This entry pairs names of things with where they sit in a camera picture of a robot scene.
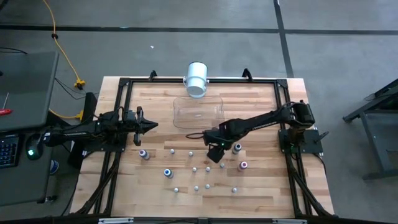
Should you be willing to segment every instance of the wooden table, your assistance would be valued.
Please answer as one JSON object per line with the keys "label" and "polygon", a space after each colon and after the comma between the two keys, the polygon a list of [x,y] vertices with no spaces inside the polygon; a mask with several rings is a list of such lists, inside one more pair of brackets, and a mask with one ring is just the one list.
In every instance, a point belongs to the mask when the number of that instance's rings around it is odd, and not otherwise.
{"label": "wooden table", "polygon": [[[119,78],[104,77],[96,115],[113,110]],[[292,101],[308,101],[301,78],[288,79],[288,84]],[[187,96],[182,83],[134,84],[130,109],[135,111],[137,106],[142,106],[144,117],[158,122],[159,126],[142,136],[141,147],[135,146],[133,134],[129,135],[119,166],[112,216],[294,217],[286,162],[277,137],[280,127],[275,125],[249,133],[239,141],[243,150],[238,155],[226,152],[221,160],[226,166],[221,169],[220,164],[206,157],[208,148],[203,140],[185,138],[192,133],[191,129],[174,126],[173,101],[179,96]],[[225,120],[249,118],[276,109],[272,85],[211,83],[206,96],[223,99]],[[148,161],[139,157],[140,149],[150,152]],[[189,151],[194,152],[193,157],[188,156]],[[97,187],[103,157],[103,152],[96,152],[83,161],[71,212],[78,210]],[[240,161],[247,161],[249,165],[243,172],[237,171]],[[325,209],[333,213],[321,162],[313,155],[304,154],[303,164],[308,187]],[[205,171],[207,166],[211,167],[209,173]],[[164,177],[166,168],[174,171],[174,178]],[[210,189],[205,189],[206,184],[210,184]],[[197,192],[193,189],[195,185],[200,188]],[[232,187],[238,191],[232,193]],[[301,191],[298,194],[304,211]]]}

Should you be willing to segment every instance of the white cup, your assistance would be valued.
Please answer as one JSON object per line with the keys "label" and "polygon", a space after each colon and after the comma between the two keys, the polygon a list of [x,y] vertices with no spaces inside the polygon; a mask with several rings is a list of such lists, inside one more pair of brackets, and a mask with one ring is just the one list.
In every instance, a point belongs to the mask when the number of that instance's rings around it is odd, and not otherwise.
{"label": "white cup", "polygon": [[192,62],[188,66],[188,75],[183,77],[183,83],[192,98],[201,98],[206,94],[208,80],[207,66],[201,62]]}

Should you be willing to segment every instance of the transparent bin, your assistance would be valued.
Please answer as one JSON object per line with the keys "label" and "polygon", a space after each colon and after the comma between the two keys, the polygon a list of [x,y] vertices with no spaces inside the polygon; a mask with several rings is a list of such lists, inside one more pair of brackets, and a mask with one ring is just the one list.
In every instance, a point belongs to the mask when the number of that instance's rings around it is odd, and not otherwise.
{"label": "transparent bin", "polygon": [[178,97],[173,103],[174,126],[184,129],[210,129],[224,122],[223,99]]}

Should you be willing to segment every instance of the small white bottle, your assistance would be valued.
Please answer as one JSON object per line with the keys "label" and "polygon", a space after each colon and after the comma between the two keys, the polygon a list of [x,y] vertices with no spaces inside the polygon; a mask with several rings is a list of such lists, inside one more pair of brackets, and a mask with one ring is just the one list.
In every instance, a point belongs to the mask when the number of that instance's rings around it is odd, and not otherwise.
{"label": "small white bottle", "polygon": [[148,160],[150,158],[149,153],[143,149],[139,151],[139,156],[141,156],[145,160]]}
{"label": "small white bottle", "polygon": [[238,154],[242,149],[242,145],[237,143],[235,146],[232,148],[232,153],[233,154]]}
{"label": "small white bottle", "polygon": [[174,173],[173,173],[173,171],[171,171],[170,169],[166,169],[166,170],[164,170],[164,175],[167,177],[167,178],[173,178],[173,176],[174,176]]}
{"label": "small white bottle", "polygon": [[238,165],[238,171],[242,171],[242,170],[244,170],[244,169],[246,169],[246,168],[248,168],[247,162],[241,162],[241,163]]}

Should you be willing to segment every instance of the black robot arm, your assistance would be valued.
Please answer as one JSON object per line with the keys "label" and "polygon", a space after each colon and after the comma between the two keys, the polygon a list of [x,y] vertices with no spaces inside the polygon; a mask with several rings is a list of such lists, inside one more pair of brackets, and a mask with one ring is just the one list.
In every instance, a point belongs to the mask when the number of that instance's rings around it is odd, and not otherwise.
{"label": "black robot arm", "polygon": [[310,105],[289,102],[275,111],[255,116],[249,119],[230,119],[217,128],[203,132],[203,140],[209,146],[207,156],[214,162],[219,162],[225,150],[231,149],[234,142],[245,137],[249,132],[272,126],[275,124],[288,124],[290,128],[289,142],[298,145],[303,139],[305,129],[314,123]]}
{"label": "black robot arm", "polygon": [[119,109],[100,114],[98,120],[86,124],[50,128],[44,134],[43,143],[52,147],[66,141],[81,141],[90,143],[86,145],[88,151],[113,151],[114,146],[125,143],[127,133],[135,133],[134,144],[140,146],[140,135],[158,124],[146,120],[140,106],[137,107],[137,113],[130,110],[122,120],[119,120]]}

